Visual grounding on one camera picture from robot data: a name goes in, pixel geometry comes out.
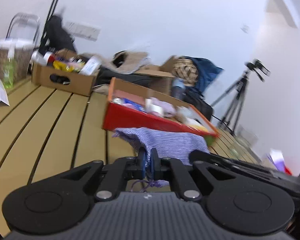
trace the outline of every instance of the tripod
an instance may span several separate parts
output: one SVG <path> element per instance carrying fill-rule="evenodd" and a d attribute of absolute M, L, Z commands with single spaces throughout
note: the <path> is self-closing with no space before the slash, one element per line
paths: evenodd
<path fill-rule="evenodd" d="M 233 89 L 237 90 L 236 96 L 231 101 L 230 106 L 228 107 L 225 115 L 222 117 L 222 119 L 219 119 L 219 123 L 217 125 L 218 128 L 221 128 L 222 125 L 226 126 L 227 129 L 229 129 L 230 134 L 235 134 L 235 129 L 237 127 L 239 117 L 241 115 L 242 107 L 244 105 L 244 100 L 246 96 L 247 86 L 248 86 L 248 80 L 249 80 L 249 74 L 251 71 L 255 71 L 259 77 L 259 79 L 264 82 L 264 79 L 262 76 L 256 71 L 256 69 L 260 69 L 266 76 L 270 75 L 270 71 L 267 70 L 260 61 L 255 60 L 255 63 L 248 62 L 246 64 L 248 69 L 244 71 L 242 77 L 238 79 L 236 82 L 234 82 L 220 97 L 218 97 L 211 106 L 213 107 L 216 105 L 221 99 L 223 99 L 227 94 L 229 94 Z M 235 123 L 233 126 L 233 129 L 229 127 L 230 122 L 236 112 L 237 107 L 239 106 L 239 109 L 237 110 L 237 116 L 235 119 Z"/>

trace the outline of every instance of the wicker basket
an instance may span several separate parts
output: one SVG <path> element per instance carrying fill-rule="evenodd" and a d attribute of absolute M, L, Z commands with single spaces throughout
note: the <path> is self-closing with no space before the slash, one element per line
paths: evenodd
<path fill-rule="evenodd" d="M 16 48 L 14 51 L 14 59 L 16 61 L 16 68 L 14 69 L 13 83 L 16 83 L 26 78 L 29 62 L 34 46 L 32 44 L 22 45 L 22 43 L 15 42 Z M 0 44 L 0 79 L 3 79 L 3 66 L 8 56 L 8 43 L 2 42 Z"/>
<path fill-rule="evenodd" d="M 198 70 L 192 60 L 180 57 L 173 66 L 172 74 L 182 78 L 186 86 L 194 86 L 198 80 Z"/>

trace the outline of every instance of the plastic bottle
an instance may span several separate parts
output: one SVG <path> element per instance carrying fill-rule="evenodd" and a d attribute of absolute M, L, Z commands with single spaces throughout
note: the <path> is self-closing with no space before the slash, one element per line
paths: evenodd
<path fill-rule="evenodd" d="M 175 78 L 172 83 L 171 96 L 183 100 L 183 92 L 185 91 L 185 84 L 182 78 Z"/>
<path fill-rule="evenodd" d="M 2 83 L 5 88 L 13 87 L 13 75 L 16 62 L 14 60 L 15 47 L 11 46 L 9 48 L 7 60 L 3 66 L 3 80 Z"/>

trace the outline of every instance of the cardboard box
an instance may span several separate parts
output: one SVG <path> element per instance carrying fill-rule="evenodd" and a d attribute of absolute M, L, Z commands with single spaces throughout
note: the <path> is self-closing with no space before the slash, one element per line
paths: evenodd
<path fill-rule="evenodd" d="M 78 56 L 74 52 L 66 49 L 60 50 L 57 55 L 65 59 Z M 70 83 L 60 84 L 52 82 L 50 79 L 51 75 L 67 77 L 70 80 Z M 96 76 L 85 76 L 78 73 L 65 72 L 62 70 L 54 69 L 53 67 L 41 66 L 37 63 L 33 65 L 32 71 L 32 83 L 36 85 L 56 88 L 83 96 L 90 95 L 92 86 L 95 83 L 96 78 Z"/>
<path fill-rule="evenodd" d="M 176 60 L 176 56 L 171 56 L 161 66 L 146 65 L 140 70 L 136 71 L 134 74 L 151 76 L 153 81 L 151 82 L 149 88 L 166 95 L 170 95 L 171 83 L 175 78 L 175 76 L 172 75 L 172 70 Z"/>
<path fill-rule="evenodd" d="M 207 128 L 208 132 L 203 130 L 197 130 L 192 127 L 181 124 L 173 119 L 161 118 L 151 114 L 143 113 L 126 106 L 122 106 L 113 103 L 112 100 L 115 97 L 116 90 L 120 90 L 132 95 L 142 97 L 144 99 L 149 97 L 155 97 L 161 101 L 168 102 L 176 106 L 184 106 L 192 110 L 196 119 Z M 135 85 L 130 82 L 123 81 L 121 79 L 112 78 L 108 102 L 106 107 L 106 114 L 103 120 L 104 130 L 114 130 L 115 128 L 140 128 L 147 127 L 154 130 L 168 131 L 168 132 L 189 132 L 196 135 L 203 136 L 210 146 L 219 136 L 216 128 L 192 105 L 180 101 L 176 98 L 170 97 L 163 93 L 154 91 L 152 89 Z"/>

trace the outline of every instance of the purple knitted cloth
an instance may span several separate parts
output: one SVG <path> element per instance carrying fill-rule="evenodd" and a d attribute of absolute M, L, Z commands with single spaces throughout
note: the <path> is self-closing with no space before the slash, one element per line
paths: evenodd
<path fill-rule="evenodd" d="M 113 137 L 120 137 L 130 143 L 134 150 L 144 147 L 146 154 L 146 167 L 150 163 L 150 151 L 156 148 L 159 158 L 176 158 L 183 164 L 190 165 L 189 154 L 193 150 L 210 152 L 203 137 L 192 133 L 164 132 L 149 128 L 117 128 Z"/>

